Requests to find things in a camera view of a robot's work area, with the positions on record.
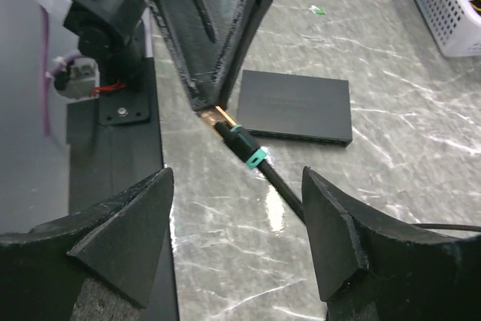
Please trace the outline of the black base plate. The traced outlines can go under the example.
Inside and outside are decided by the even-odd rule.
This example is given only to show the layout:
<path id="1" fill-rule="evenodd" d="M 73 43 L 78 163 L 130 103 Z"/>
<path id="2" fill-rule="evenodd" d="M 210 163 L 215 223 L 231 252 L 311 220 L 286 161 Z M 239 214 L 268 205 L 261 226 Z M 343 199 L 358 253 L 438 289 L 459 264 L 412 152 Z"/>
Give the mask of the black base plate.
<path id="1" fill-rule="evenodd" d="M 153 41 L 147 38 L 150 119 L 127 126 L 98 124 L 96 101 L 68 106 L 71 146 L 69 210 L 75 212 L 134 185 L 163 167 Z M 97 280 L 88 279 L 73 307 L 73 320 L 177 320 L 171 233 L 165 232 L 150 303 L 138 310 Z"/>

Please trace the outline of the black network switch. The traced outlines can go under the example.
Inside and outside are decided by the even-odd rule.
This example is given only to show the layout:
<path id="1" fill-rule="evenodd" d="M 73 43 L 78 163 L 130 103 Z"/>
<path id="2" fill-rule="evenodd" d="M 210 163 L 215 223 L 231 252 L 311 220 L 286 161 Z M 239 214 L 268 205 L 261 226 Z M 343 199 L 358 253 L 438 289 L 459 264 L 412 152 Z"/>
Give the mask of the black network switch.
<path id="1" fill-rule="evenodd" d="M 244 70 L 237 121 L 261 137 L 347 147 L 352 142 L 349 82 Z"/>

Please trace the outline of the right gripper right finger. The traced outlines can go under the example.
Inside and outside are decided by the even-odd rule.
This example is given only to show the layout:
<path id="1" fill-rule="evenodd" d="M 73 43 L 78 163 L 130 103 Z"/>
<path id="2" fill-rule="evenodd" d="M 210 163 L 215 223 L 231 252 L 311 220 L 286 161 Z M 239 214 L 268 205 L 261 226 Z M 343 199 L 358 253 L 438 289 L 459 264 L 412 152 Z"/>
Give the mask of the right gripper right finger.
<path id="1" fill-rule="evenodd" d="M 480 239 L 404 223 L 303 170 L 304 219 L 330 320 L 478 320 Z"/>

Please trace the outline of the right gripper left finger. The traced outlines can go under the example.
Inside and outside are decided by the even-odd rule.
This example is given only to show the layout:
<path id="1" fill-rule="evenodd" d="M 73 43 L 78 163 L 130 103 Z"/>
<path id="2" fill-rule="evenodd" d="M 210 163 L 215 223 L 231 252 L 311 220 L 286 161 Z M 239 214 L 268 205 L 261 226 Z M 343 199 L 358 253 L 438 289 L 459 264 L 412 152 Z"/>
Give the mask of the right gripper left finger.
<path id="1" fill-rule="evenodd" d="M 1 318 L 68 320 L 93 278 L 135 307 L 150 301 L 174 173 L 163 168 L 82 211 L 1 236 Z"/>

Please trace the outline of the small green white scrap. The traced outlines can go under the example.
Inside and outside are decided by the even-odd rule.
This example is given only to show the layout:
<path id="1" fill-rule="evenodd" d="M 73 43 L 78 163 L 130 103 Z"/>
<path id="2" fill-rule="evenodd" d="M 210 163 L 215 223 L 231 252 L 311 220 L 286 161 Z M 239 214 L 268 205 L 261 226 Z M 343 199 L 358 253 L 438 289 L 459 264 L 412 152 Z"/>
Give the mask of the small green white scrap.
<path id="1" fill-rule="evenodd" d="M 323 8 L 318 8 L 317 6 L 315 5 L 311 5 L 309 7 L 309 10 L 313 13 L 313 14 L 318 14 L 318 15 L 325 15 L 326 12 L 325 12 L 325 9 Z"/>

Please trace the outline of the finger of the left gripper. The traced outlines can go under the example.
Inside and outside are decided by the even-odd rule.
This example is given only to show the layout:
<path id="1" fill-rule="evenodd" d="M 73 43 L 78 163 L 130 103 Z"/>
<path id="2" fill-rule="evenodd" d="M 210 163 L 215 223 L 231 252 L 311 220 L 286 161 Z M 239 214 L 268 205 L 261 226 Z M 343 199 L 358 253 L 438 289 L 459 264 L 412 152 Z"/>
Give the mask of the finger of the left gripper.
<path id="1" fill-rule="evenodd" d="M 146 0 L 191 109 L 228 103 L 237 74 L 273 0 Z"/>

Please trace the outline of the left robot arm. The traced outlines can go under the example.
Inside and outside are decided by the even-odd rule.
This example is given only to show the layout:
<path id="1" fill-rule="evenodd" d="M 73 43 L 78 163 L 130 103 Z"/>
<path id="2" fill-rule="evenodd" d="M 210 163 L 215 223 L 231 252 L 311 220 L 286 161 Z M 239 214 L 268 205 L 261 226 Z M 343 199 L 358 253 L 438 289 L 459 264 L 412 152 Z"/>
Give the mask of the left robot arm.
<path id="1" fill-rule="evenodd" d="M 273 0 L 35 0 L 79 38 L 101 71 L 131 83 L 141 55 L 133 37 L 150 11 L 195 112 L 228 104 L 253 37 Z"/>

